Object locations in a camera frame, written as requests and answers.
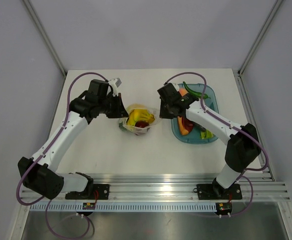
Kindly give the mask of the clear zip top bag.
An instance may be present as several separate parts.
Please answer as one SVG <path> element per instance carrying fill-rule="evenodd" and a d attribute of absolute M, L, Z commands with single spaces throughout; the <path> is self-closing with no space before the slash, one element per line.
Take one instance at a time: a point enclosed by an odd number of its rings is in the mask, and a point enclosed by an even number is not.
<path fill-rule="evenodd" d="M 159 109 L 147 107 L 143 104 L 134 103 L 126 108 L 128 117 L 118 121 L 118 127 L 124 131 L 137 136 L 146 134 L 151 127 L 157 125 L 161 118 Z"/>

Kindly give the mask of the red apple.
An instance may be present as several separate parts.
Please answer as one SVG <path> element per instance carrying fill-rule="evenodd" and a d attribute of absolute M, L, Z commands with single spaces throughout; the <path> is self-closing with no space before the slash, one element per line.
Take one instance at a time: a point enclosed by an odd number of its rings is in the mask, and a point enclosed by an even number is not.
<path fill-rule="evenodd" d="M 145 129 L 145 128 L 147 128 L 149 125 L 150 125 L 150 124 L 149 124 L 148 122 L 140 120 L 140 121 L 137 121 L 137 122 L 136 122 L 135 127 L 136 127 L 136 128 Z"/>

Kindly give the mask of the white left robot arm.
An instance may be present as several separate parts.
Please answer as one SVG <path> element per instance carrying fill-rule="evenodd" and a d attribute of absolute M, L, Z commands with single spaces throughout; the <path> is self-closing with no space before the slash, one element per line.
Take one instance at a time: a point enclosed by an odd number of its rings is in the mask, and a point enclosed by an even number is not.
<path fill-rule="evenodd" d="M 88 199 L 94 195 L 92 177 L 76 172 L 56 173 L 65 153 L 79 134 L 99 115 L 109 119 L 128 117 L 122 102 L 119 78 L 108 81 L 93 79 L 79 97 L 67 101 L 65 119 L 47 142 L 30 158 L 22 157 L 17 166 L 24 186 L 43 198 L 54 199 L 68 193 L 72 199 Z"/>

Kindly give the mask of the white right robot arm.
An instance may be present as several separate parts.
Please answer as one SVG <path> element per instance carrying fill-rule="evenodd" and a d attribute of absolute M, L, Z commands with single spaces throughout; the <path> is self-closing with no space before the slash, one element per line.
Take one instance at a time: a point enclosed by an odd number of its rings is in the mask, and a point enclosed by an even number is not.
<path fill-rule="evenodd" d="M 213 180 L 213 194 L 221 199 L 230 193 L 230 187 L 261 153 L 256 128 L 248 123 L 234 123 L 206 106 L 203 99 L 168 83 L 158 89 L 160 118 L 184 117 L 209 130 L 226 145 L 225 166 Z"/>

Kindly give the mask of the yellow banana bunch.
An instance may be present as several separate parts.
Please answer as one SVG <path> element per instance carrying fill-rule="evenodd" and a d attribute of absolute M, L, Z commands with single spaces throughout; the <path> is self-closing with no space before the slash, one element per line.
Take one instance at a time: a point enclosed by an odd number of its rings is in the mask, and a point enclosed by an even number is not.
<path fill-rule="evenodd" d="M 152 124 L 154 120 L 154 115 L 149 113 L 146 109 L 133 109 L 129 114 L 129 118 L 126 123 L 128 126 L 134 127 L 137 121 L 146 121 L 149 124 Z"/>

